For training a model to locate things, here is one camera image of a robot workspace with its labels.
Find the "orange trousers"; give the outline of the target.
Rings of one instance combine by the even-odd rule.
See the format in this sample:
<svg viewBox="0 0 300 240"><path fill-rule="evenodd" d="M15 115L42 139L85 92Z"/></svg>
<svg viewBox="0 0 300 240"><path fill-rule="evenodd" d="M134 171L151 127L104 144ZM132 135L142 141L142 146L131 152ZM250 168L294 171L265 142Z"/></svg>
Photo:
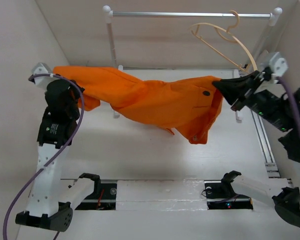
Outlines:
<svg viewBox="0 0 300 240"><path fill-rule="evenodd" d="M223 96L213 86L215 76L174 82L141 80L112 67L56 66L54 74L84 88L78 105L91 111L101 102L126 118L168 132L176 129L191 144L206 144L221 112Z"/></svg>

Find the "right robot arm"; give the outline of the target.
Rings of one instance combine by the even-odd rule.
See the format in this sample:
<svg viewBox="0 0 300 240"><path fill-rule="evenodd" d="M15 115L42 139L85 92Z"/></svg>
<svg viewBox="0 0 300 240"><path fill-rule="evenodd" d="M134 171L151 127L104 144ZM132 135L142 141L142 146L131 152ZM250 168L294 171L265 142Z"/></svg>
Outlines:
<svg viewBox="0 0 300 240"><path fill-rule="evenodd" d="M282 147L274 155L290 161L294 187L277 190L234 170L221 179L221 191L229 199L242 194L263 202L273 207L282 220L300 228L300 85L291 88L279 77L278 83L284 89L281 96L269 89L260 89L272 75L267 71L256 71L240 78L215 81L213 85L233 110L248 107L282 133L278 136Z"/></svg>

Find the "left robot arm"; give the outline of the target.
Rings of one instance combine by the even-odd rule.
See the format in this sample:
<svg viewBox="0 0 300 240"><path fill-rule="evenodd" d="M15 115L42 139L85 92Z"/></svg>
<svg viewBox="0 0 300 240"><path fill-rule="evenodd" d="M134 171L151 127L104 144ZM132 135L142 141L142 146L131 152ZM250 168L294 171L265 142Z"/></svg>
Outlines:
<svg viewBox="0 0 300 240"><path fill-rule="evenodd" d="M101 194L100 177L89 173L80 175L71 188L59 194L62 166L83 119L84 110L77 106L83 91L64 79L46 86L47 107L37 137L37 172L31 180L29 202L15 217L18 225L65 232L81 202Z"/></svg>

